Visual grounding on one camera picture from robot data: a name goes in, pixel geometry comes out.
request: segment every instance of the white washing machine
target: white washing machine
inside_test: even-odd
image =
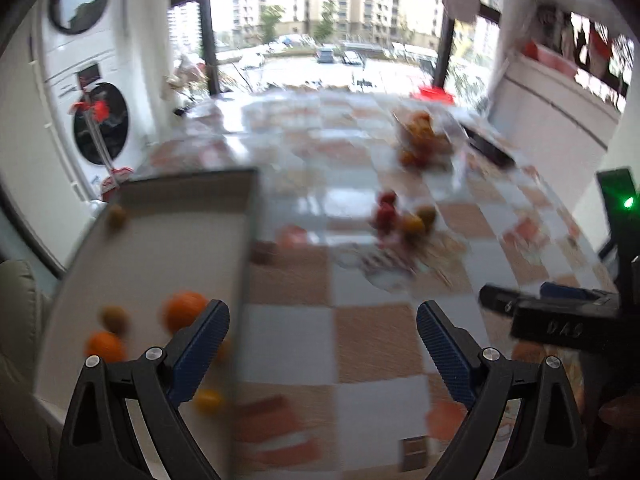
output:
[[[110,116],[100,125],[116,168],[136,169],[146,152],[139,132],[139,100],[132,89],[127,43],[126,0],[41,0],[42,77],[58,142],[87,198],[100,198],[108,176],[80,112],[69,114],[81,97],[79,76],[94,81],[92,97],[104,99]]]

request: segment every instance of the road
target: road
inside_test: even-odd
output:
[[[220,71],[246,87],[233,65],[220,65]],[[268,59],[261,68],[241,72],[253,90],[267,83],[301,85],[305,81],[322,81],[323,85],[343,86],[364,79],[374,85],[374,91],[408,94],[416,91],[419,84],[431,82],[431,77],[417,66],[373,59],[367,61],[364,69],[341,62],[321,64],[313,57]]]

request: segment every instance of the checkered tablecloth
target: checkered tablecloth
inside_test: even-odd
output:
[[[188,119],[187,135],[156,148],[139,171],[261,168],[257,237],[277,250],[269,264],[250,264],[238,338],[243,478],[425,478],[465,415],[418,337],[425,300],[480,346],[534,362],[560,356],[582,403],[577,357],[513,340],[509,320],[481,310],[476,297],[485,283],[614,290],[605,268],[535,168],[500,137],[519,169],[503,173],[464,151],[455,173],[402,170],[390,111],[405,104],[279,93],[230,117],[208,103]],[[393,238],[381,242],[370,227],[382,189],[398,193],[400,209],[436,205],[422,256]],[[504,452],[512,402],[479,478],[493,477]]]

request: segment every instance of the black phone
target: black phone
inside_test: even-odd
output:
[[[487,140],[475,130],[462,126],[469,137],[469,145],[482,153],[487,159],[494,163],[501,170],[508,170],[515,166],[515,161],[494,143]]]

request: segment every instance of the tray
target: tray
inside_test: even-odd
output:
[[[225,301],[235,341],[242,303],[257,189],[255,170],[236,170],[127,182],[117,203],[127,211],[118,232],[108,226],[107,206],[76,253],[52,306],[40,350],[34,396],[58,434],[84,364],[84,343],[101,330],[98,312],[118,304],[130,315],[127,357],[164,346],[164,302],[180,290]],[[202,386],[232,396],[232,364],[212,365]],[[180,414],[207,459],[224,479],[230,471],[230,417],[207,416],[191,402]],[[167,478],[151,444],[137,401],[127,401],[140,447],[155,478]]]

